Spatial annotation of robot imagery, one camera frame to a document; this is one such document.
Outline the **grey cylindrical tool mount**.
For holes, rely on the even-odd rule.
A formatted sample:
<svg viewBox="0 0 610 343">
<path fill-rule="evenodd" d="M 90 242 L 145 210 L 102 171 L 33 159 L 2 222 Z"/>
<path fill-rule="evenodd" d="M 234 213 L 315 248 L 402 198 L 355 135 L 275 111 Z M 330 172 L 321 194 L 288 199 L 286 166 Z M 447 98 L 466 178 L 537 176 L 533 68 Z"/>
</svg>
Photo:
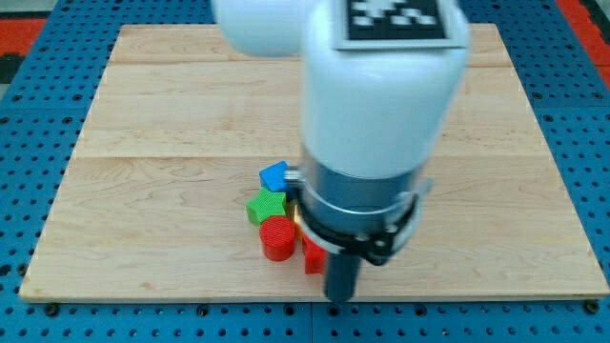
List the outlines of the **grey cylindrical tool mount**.
<svg viewBox="0 0 610 343">
<path fill-rule="evenodd" d="M 416 232 L 431 178 L 415 168 L 393 177 L 367 178 L 337 172 L 305 154 L 284 172 L 295 191 L 299 225 L 329 253 L 387 263 Z"/>
</svg>

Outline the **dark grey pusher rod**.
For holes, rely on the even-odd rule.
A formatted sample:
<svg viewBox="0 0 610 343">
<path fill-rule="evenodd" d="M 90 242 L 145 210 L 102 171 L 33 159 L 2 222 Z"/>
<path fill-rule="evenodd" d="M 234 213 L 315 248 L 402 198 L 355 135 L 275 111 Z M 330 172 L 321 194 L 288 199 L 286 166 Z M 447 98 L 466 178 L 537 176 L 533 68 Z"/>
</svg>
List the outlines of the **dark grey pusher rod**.
<svg viewBox="0 0 610 343">
<path fill-rule="evenodd" d="M 330 301 L 346 302 L 354 296 L 360 262 L 357 255 L 327 254 L 324 293 Z"/>
</svg>

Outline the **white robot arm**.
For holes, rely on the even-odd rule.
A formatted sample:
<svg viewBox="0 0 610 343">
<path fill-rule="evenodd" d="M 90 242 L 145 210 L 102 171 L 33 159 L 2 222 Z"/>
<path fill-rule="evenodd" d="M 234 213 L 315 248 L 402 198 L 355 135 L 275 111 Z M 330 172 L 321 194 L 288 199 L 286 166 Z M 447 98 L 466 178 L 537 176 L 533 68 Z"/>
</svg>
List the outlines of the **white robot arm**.
<svg viewBox="0 0 610 343">
<path fill-rule="evenodd" d="M 214 0 L 227 41 L 303 63 L 301 164 L 284 175 L 305 234 L 327 253 L 324 292 L 355 293 L 362 261 L 410 239 L 430 158 L 471 51 L 454 1 Z"/>
</svg>

